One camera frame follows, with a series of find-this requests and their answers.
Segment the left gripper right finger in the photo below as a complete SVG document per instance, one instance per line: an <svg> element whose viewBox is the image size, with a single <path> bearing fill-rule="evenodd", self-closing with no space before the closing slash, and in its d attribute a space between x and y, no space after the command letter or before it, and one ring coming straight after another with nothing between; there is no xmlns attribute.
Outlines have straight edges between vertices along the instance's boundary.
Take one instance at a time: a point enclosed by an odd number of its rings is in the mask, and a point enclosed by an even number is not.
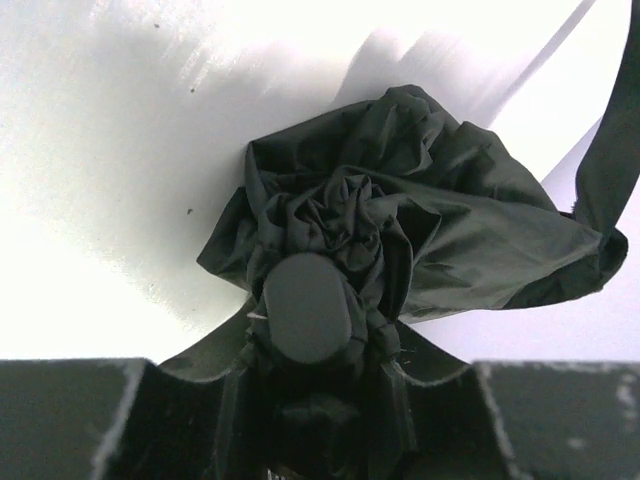
<svg viewBox="0 0 640 480"><path fill-rule="evenodd" d="M379 384L381 478L638 477L637 364L467 364L398 331Z"/></svg>

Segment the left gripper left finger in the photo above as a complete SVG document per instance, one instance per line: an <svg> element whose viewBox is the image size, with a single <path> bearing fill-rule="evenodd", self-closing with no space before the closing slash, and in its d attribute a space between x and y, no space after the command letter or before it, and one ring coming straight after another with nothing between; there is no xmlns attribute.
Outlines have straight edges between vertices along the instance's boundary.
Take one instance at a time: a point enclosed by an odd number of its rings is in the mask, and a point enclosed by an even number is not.
<svg viewBox="0 0 640 480"><path fill-rule="evenodd" d="M5 479L256 479L251 375L236 359L253 308L177 356L5 360Z"/></svg>

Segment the black folding umbrella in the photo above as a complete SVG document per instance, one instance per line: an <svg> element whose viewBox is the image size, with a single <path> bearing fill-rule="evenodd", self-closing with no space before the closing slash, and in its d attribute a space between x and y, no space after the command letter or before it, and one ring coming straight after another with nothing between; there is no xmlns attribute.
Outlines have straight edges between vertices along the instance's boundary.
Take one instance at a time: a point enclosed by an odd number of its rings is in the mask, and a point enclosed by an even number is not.
<svg viewBox="0 0 640 480"><path fill-rule="evenodd" d="M418 452L427 385L401 328L599 292L629 249L639 178L639 17L560 211L492 132L414 85L253 140L244 183L198 264L249 293L241 357L274 466L306 479L393 479Z"/></svg>

